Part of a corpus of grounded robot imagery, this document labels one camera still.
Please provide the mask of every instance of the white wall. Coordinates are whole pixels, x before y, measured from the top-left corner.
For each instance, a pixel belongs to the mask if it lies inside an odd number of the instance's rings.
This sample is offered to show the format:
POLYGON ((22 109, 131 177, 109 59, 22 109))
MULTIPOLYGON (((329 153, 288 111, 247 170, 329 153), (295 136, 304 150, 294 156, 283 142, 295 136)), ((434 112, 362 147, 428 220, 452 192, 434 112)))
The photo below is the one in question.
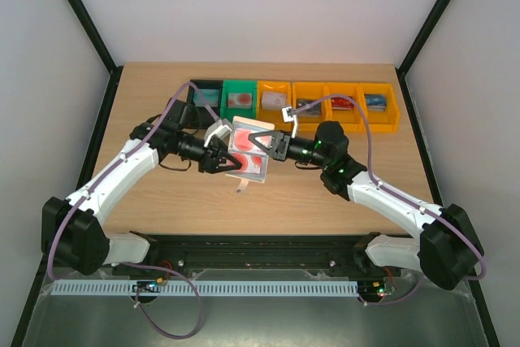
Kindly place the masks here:
POLYGON ((117 63, 394 63, 435 0, 84 0, 117 63))
POLYGON ((66 0, 0 0, 0 345, 41 259, 41 207, 75 188, 107 81, 66 0))
POLYGON ((518 345, 520 7, 453 0, 409 74, 447 203, 464 206, 489 265, 482 281, 503 346, 518 345))

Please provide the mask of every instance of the wooden table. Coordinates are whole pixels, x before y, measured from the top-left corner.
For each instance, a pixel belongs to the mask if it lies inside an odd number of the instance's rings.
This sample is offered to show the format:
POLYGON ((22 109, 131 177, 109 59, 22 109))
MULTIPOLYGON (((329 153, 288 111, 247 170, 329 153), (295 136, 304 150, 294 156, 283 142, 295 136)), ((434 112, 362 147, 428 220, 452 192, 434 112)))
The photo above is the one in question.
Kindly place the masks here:
MULTIPOLYGON (((134 127, 162 112, 182 83, 196 78, 392 83, 401 109, 401 123, 397 133, 374 134, 374 170, 396 187, 431 200, 401 88, 391 65, 128 63, 110 113, 96 173, 117 155, 134 127)), ((366 163, 366 135, 354 133, 348 137, 349 153, 366 163)), ((165 164, 183 167, 185 162, 171 156, 165 164)), ((323 187, 318 171, 298 171, 292 162, 269 162, 266 183, 251 183, 243 194, 235 193, 237 185, 237 179, 224 174, 200 174, 195 167, 188 172, 157 167, 114 208, 105 229, 209 235, 403 233, 372 210, 331 195, 323 187)))

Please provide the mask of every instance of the plastic bin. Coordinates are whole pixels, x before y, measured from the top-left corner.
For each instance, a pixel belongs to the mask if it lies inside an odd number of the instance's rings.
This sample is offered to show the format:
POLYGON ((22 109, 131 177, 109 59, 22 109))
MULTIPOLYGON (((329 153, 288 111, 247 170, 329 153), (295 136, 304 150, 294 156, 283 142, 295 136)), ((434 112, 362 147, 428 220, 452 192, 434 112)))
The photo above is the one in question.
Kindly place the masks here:
POLYGON ((256 80, 225 80, 223 82, 220 101, 220 116, 233 122, 235 115, 256 119, 257 116, 257 81, 256 80), (250 93, 252 102, 250 109, 230 109, 228 107, 229 93, 250 93))
MULTIPOLYGON (((298 81, 292 83, 292 107, 297 107, 297 99, 316 100, 327 95, 325 83, 298 81)), ((318 125, 323 121, 327 121, 332 116, 331 101, 321 102, 321 115, 319 117, 303 117, 298 116, 300 121, 299 132, 316 132, 318 125)))
POLYGON ((401 113, 397 105, 396 94, 391 84, 387 83, 360 83, 363 95, 381 94, 387 98, 385 111, 369 111, 366 108, 368 124, 372 132, 396 132, 399 127, 401 113))
MULTIPOLYGON (((214 112, 220 116, 220 103, 222 100, 222 88, 223 81, 222 80, 191 80, 199 89, 217 89, 219 91, 219 106, 212 107, 214 112)), ((186 97, 186 102, 193 104, 193 98, 195 96, 195 90, 191 87, 188 88, 188 96, 186 97)), ((198 111, 201 114, 201 129, 208 129, 209 126, 213 124, 215 121, 208 110, 204 107, 198 107, 198 111)), ((188 128, 196 129, 198 128, 198 117, 197 113, 194 113, 192 118, 189 121, 188 128)))
POLYGON ((291 82, 259 80, 257 83, 257 119, 275 125, 276 130, 290 131, 292 123, 286 124, 282 116, 282 110, 263 110, 262 97, 266 91, 272 93, 284 93, 287 95, 286 103, 291 105, 291 82))
MULTIPOLYGON (((365 96, 359 83, 326 83, 327 95, 331 93, 342 93, 352 97, 354 101, 366 113, 365 96)), ((357 108, 352 110, 334 110, 331 104, 331 120, 338 121, 345 132, 364 132, 363 118, 357 108)))

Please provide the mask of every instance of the card with red print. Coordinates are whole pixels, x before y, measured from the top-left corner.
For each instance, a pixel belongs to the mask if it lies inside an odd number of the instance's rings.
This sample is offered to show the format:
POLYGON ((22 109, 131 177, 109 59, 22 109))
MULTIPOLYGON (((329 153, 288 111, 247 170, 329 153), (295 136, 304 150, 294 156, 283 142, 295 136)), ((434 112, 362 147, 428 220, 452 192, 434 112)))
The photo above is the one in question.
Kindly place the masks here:
POLYGON ((253 95, 250 93, 229 93, 227 107, 230 109, 250 109, 253 105, 253 95))
MULTIPOLYGON (((242 167, 240 170, 230 171, 227 175, 263 183, 266 180, 269 156, 249 141, 249 135, 274 128, 274 124, 235 116, 227 150, 241 162, 242 167)), ((269 146, 271 136, 259 137, 258 140, 269 146)))

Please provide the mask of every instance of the red card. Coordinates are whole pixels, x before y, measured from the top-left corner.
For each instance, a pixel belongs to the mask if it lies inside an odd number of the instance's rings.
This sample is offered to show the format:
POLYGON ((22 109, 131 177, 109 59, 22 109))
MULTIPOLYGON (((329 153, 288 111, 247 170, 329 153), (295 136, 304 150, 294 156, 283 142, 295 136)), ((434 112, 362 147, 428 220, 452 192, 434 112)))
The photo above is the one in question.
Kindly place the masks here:
POLYGON ((354 108, 354 104, 351 101, 347 101, 345 98, 332 98, 332 109, 337 110, 352 110, 354 108))

